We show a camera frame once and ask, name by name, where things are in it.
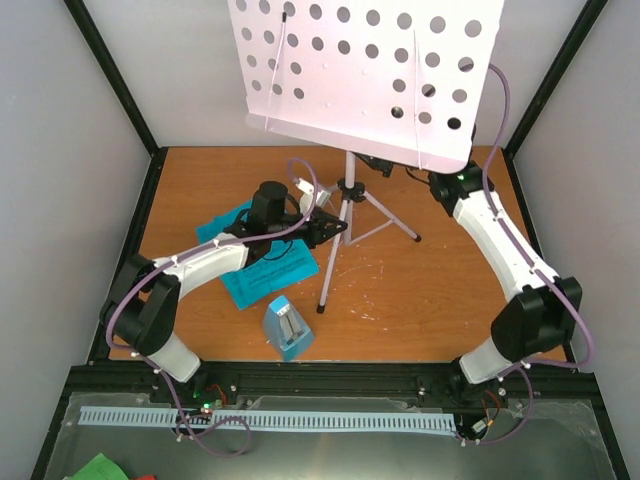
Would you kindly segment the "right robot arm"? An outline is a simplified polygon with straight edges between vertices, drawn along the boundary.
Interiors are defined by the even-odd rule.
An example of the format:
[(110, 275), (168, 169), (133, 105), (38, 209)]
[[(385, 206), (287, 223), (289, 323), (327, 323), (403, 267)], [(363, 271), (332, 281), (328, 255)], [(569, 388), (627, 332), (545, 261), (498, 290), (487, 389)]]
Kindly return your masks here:
[(470, 161), (456, 173), (430, 172), (426, 183), (447, 215), (474, 240), (506, 300), (488, 339), (458, 359), (465, 381), (483, 384), (568, 342), (578, 324), (582, 288), (575, 278), (560, 277), (535, 252), (484, 170)]

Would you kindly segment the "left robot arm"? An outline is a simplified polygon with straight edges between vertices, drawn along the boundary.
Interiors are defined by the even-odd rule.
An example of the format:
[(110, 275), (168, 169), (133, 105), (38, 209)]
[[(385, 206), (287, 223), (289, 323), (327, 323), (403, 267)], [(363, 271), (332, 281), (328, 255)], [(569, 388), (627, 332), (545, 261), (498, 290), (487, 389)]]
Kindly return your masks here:
[(175, 332), (183, 297), (225, 274), (257, 263), (275, 241), (301, 240), (314, 248), (344, 232), (348, 224), (318, 203), (318, 189), (299, 182), (295, 200), (276, 181), (262, 183), (249, 205), (221, 233), (199, 246), (155, 260), (139, 254), (121, 267), (100, 310), (108, 341), (145, 357), (173, 379), (172, 388), (186, 402), (201, 400), (208, 378), (202, 361)]

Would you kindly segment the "blue sheet music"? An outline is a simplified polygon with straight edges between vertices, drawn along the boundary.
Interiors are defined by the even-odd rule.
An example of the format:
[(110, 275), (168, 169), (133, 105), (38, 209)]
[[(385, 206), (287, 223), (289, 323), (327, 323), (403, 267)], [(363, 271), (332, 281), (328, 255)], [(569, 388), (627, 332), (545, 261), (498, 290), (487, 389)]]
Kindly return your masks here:
[(311, 250), (302, 240), (273, 241), (266, 257), (239, 271), (227, 273), (221, 281), (239, 309), (304, 281), (319, 273)]
[(196, 228), (198, 244), (207, 246), (208, 250), (194, 256), (189, 269), (189, 282), (193, 288), (220, 279), (239, 310), (246, 309), (269, 292), (268, 287), (249, 285), (250, 277), (258, 272), (264, 261), (250, 265), (249, 248), (241, 242), (221, 246), (225, 240), (235, 239), (224, 229), (236, 219), (244, 219), (250, 206), (251, 201), (248, 200)]

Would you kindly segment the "blue metronome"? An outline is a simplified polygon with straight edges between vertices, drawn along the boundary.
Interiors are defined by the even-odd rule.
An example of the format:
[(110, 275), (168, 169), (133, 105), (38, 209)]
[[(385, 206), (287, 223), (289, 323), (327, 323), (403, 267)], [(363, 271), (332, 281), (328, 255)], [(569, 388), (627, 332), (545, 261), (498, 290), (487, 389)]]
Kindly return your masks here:
[(263, 331), (270, 345), (285, 362), (297, 360), (315, 339), (309, 325), (283, 295), (268, 305)]

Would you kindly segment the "white tripod music stand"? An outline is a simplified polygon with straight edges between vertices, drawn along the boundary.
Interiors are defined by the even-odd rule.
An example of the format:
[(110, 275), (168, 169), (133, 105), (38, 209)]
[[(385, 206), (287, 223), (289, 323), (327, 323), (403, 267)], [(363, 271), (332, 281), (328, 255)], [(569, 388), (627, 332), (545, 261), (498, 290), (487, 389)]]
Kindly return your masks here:
[(346, 154), (451, 175), (470, 159), (500, 1), (232, 1), (247, 121)]

